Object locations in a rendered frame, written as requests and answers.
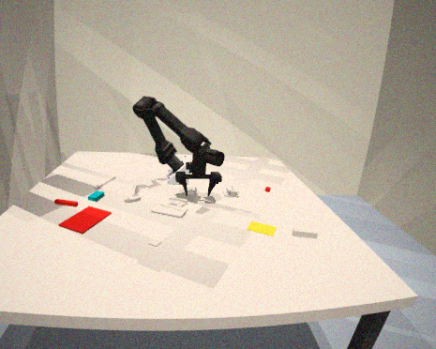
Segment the yellow flat plate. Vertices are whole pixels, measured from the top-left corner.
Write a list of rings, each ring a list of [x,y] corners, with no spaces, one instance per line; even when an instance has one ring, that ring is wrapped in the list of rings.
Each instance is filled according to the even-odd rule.
[[[264,235],[271,235],[274,236],[274,233],[276,231],[277,227],[259,223],[256,221],[252,221],[248,227],[248,230],[257,232]]]

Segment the red flat bar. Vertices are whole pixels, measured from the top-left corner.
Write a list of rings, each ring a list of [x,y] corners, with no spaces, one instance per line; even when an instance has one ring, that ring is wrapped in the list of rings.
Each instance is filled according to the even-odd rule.
[[[60,200],[60,199],[56,199],[54,201],[55,204],[58,205],[66,205],[66,206],[74,206],[76,207],[78,205],[78,202],[75,201],[67,201],[67,200]]]

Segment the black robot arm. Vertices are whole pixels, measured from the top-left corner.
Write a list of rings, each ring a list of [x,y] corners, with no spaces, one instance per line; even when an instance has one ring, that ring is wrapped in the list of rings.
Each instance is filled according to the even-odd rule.
[[[148,127],[148,131],[156,143],[155,150],[159,162],[163,165],[167,163],[173,169],[173,173],[182,167],[184,162],[174,154],[176,149],[173,143],[164,137],[155,116],[179,136],[181,143],[192,153],[193,161],[205,162],[218,167],[222,165],[225,158],[224,153],[211,149],[209,139],[195,128],[185,126],[156,98],[142,97],[132,109]],[[204,145],[201,145],[203,142]]]

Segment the teal rectangular block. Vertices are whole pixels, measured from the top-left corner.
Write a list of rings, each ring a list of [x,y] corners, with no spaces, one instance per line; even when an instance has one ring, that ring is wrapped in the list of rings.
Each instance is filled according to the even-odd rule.
[[[88,196],[88,201],[97,202],[101,197],[105,195],[104,191],[96,190]]]

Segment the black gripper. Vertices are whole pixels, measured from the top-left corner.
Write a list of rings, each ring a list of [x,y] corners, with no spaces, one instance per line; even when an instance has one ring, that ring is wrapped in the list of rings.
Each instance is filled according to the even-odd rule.
[[[212,189],[218,182],[222,182],[222,176],[220,172],[211,172],[210,174],[205,174],[206,163],[192,161],[192,173],[186,174],[185,172],[176,172],[175,181],[179,182],[185,190],[186,196],[188,196],[187,182],[186,179],[209,179],[208,196],[210,195]]]

